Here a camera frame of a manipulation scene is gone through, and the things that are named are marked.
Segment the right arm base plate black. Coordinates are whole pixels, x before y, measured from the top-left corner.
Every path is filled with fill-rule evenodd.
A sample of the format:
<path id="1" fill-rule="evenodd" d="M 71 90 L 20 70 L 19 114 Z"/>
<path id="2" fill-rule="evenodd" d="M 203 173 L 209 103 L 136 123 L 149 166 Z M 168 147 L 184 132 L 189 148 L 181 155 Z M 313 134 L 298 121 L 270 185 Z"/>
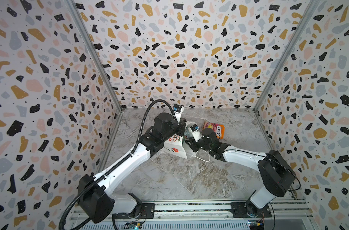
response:
<path id="1" fill-rule="evenodd" d="M 232 202 L 230 212 L 234 218 L 271 218 L 272 213 L 268 205 L 258 209 L 251 202 Z"/>

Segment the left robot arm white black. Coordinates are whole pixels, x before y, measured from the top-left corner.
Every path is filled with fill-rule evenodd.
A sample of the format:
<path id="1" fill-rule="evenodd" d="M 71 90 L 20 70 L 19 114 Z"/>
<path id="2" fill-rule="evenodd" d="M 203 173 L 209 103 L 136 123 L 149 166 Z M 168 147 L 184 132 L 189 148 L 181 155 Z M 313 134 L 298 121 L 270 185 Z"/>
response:
<path id="1" fill-rule="evenodd" d="M 115 195 L 114 190 L 137 167 L 153 157 L 174 135 L 182 136 L 186 121 L 182 113 L 160 113 L 154 126 L 140 132 L 134 147 L 114 164 L 95 176 L 84 176 L 79 182 L 78 205 L 93 223 L 99 223 L 110 214 L 125 213 L 132 218 L 142 215 L 142 201 L 132 193 Z"/>

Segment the white paper bag red flower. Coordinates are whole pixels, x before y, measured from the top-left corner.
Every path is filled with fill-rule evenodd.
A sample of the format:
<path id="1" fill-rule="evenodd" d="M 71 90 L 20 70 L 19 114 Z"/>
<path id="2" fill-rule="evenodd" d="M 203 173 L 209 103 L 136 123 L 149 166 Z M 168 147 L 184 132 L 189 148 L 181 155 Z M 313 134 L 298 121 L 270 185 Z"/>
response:
<path id="1" fill-rule="evenodd" d="M 196 124 L 196 123 L 186 122 L 186 127 L 191 126 L 193 124 Z M 186 139 L 184 138 L 184 136 L 183 137 L 174 136 L 173 139 L 169 138 L 164 144 L 164 151 L 166 153 L 169 153 L 184 159 L 197 158 L 206 163 L 210 161 L 210 155 L 208 153 L 207 153 L 208 155 L 207 160 L 198 157 L 197 156 L 198 152 L 193 152 L 191 149 L 191 145 L 187 145 L 185 143 L 185 140 Z"/>

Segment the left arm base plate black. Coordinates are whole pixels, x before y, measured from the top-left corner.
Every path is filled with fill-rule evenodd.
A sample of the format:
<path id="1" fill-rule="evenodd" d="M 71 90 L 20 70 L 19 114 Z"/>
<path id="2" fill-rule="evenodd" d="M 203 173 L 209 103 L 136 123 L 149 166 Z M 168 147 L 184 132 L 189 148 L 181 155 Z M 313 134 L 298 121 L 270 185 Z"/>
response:
<path id="1" fill-rule="evenodd" d="M 142 203 L 135 206 L 130 213 L 114 214 L 116 219 L 153 219 L 155 211 L 154 203 Z"/>

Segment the teal pink Fox's candy packet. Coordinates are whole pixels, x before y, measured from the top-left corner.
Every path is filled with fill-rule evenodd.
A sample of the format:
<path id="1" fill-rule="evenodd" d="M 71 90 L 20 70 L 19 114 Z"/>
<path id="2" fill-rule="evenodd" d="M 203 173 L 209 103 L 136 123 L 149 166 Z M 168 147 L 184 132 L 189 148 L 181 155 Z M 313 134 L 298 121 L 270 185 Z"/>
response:
<path id="1" fill-rule="evenodd" d="M 193 133 L 190 127 L 186 127 L 185 133 L 184 133 L 184 138 L 186 140 L 190 139 L 193 137 Z"/>

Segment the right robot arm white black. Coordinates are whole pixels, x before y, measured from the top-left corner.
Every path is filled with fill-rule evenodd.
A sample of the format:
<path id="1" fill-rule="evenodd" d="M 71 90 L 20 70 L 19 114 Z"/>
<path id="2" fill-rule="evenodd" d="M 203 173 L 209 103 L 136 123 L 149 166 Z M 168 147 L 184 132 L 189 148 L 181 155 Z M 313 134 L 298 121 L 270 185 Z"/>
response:
<path id="1" fill-rule="evenodd" d="M 194 126 L 185 132 L 185 136 L 185 143 L 193 152 L 204 150 L 216 160 L 240 164 L 260 173 L 263 185 L 234 213 L 257 217 L 274 198 L 284 197 L 296 179 L 296 173 L 278 151 L 258 153 L 222 143 L 210 128 L 200 132 L 198 127 Z"/>

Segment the orange pink Fox's candy packet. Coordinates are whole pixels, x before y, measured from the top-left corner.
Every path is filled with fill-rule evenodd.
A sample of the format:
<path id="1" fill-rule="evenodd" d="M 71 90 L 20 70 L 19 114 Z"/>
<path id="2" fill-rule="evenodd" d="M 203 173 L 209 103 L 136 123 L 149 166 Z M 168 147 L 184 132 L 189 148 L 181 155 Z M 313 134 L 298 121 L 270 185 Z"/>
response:
<path id="1" fill-rule="evenodd" d="M 210 128 L 212 129 L 218 139 L 223 139 L 224 138 L 224 132 L 225 132 L 225 126 L 217 123 L 211 123 L 211 122 L 205 122 L 203 128 Z"/>

